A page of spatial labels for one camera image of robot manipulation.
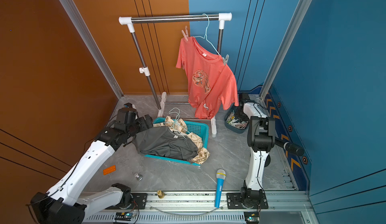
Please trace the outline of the grey garment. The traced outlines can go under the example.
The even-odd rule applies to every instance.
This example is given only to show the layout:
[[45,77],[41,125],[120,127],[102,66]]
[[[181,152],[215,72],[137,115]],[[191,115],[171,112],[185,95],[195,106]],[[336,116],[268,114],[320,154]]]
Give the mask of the grey garment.
[[139,154],[189,161],[198,155],[198,147],[187,136],[173,133],[169,127],[153,127],[133,139]]

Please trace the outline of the red t-shirt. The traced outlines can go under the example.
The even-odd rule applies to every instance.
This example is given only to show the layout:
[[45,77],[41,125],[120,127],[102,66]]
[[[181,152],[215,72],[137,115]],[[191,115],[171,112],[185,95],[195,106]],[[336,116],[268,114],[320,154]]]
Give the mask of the red t-shirt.
[[185,70],[188,102],[196,109],[195,117],[211,119],[220,107],[238,106],[235,76],[220,55],[204,49],[194,37],[182,38],[176,67]]

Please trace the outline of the light green wire hanger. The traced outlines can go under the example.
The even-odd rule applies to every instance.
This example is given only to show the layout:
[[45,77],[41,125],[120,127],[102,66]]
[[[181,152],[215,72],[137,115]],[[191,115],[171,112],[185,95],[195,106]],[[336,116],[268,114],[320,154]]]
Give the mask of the light green wire hanger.
[[195,35],[195,36],[192,36],[192,37],[193,38],[204,39],[215,50],[215,53],[217,55],[220,55],[220,52],[217,50],[217,48],[214,46],[214,44],[209,40],[209,33],[208,33],[208,31],[210,29],[210,24],[211,24],[210,17],[206,13],[203,13],[202,16],[206,19],[206,22],[207,22],[207,26],[205,28],[205,33],[204,33],[204,35]]

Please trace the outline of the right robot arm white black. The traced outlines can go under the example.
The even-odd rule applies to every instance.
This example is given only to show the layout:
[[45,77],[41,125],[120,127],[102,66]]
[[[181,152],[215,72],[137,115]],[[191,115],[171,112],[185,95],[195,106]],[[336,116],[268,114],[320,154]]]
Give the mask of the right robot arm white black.
[[241,93],[239,101],[249,119],[247,144],[250,147],[249,169],[241,188],[241,202],[246,209],[260,211],[268,208],[262,180],[264,168],[270,163],[269,152],[274,147],[275,123],[265,114],[265,108],[250,99],[247,93]]

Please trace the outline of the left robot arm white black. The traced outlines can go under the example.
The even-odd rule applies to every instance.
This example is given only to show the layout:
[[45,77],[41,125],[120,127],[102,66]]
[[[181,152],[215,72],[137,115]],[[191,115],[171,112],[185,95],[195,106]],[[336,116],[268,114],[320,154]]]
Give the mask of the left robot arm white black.
[[38,192],[33,196],[27,204],[33,221],[37,224],[81,224],[108,207],[131,207],[134,202],[131,188],[124,184],[113,184],[88,197],[81,198],[80,194],[103,163],[121,146],[129,144],[129,138],[152,127],[153,119],[148,114],[139,117],[133,104],[127,103],[119,109],[116,120],[94,138],[71,170],[46,193]]

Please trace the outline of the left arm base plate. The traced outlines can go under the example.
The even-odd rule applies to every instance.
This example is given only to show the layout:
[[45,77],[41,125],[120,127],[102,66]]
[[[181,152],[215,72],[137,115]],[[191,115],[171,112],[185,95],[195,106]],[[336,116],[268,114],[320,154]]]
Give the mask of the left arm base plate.
[[122,207],[119,205],[114,205],[106,208],[107,210],[132,210],[138,207],[140,210],[144,210],[146,208],[147,193],[131,193],[132,198],[129,202],[128,206]]

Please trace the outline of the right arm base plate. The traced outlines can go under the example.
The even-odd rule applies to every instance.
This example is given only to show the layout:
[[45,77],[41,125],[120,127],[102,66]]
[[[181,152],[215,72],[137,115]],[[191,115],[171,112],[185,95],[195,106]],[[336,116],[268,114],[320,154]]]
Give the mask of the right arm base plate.
[[267,210],[268,201],[264,193],[257,193],[250,196],[241,193],[227,193],[227,207],[230,210],[248,209],[248,210]]

